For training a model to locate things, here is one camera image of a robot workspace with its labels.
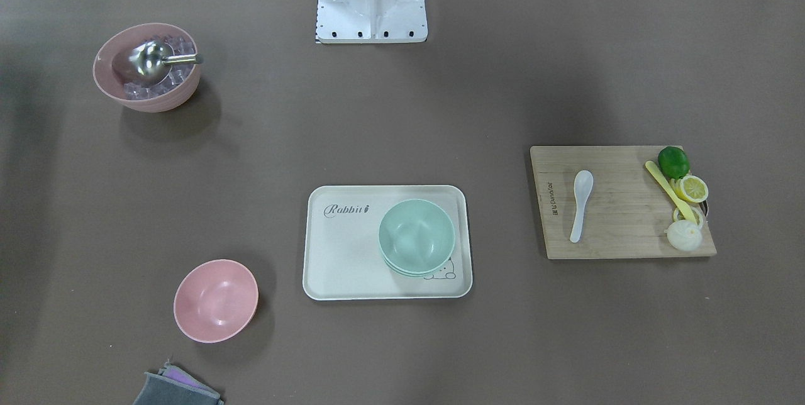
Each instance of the brand logo on cutting board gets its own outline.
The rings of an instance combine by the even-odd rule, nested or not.
[[[553,184],[548,182],[548,196],[551,201],[551,214],[558,216],[558,207],[556,206],[556,193],[553,190]]]
[[[330,204],[325,207],[325,218],[335,218],[345,213],[369,213],[369,205]]]

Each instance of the tray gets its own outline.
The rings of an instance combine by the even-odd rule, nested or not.
[[[455,251],[424,278],[394,273],[383,262],[377,230],[389,208],[427,199],[455,227]],[[324,186],[308,199],[302,286],[315,300],[460,298],[472,287],[467,202],[450,185]]]
[[[531,148],[537,201],[550,259],[679,258],[716,254],[707,222],[701,247],[686,253],[668,242],[665,230],[675,208],[643,167],[657,161],[665,145],[535,145]],[[578,243],[569,241],[575,216],[573,179],[592,172],[595,183],[587,202]]]

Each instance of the green bowl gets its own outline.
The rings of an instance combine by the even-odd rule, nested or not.
[[[439,270],[455,248],[450,216],[425,199],[394,205],[380,221],[380,252],[391,270],[419,278]]]

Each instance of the gray cloth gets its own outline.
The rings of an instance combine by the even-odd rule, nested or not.
[[[198,383],[195,387],[159,374],[146,372],[146,384],[133,405],[224,405],[221,394]]]

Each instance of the cutting board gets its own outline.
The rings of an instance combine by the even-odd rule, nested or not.
[[[665,230],[675,205],[644,168],[665,145],[535,145],[531,164],[545,248],[551,259],[680,258],[716,254],[707,223],[697,250],[676,250]],[[573,180],[592,172],[594,184],[584,213],[581,240],[572,243]]]

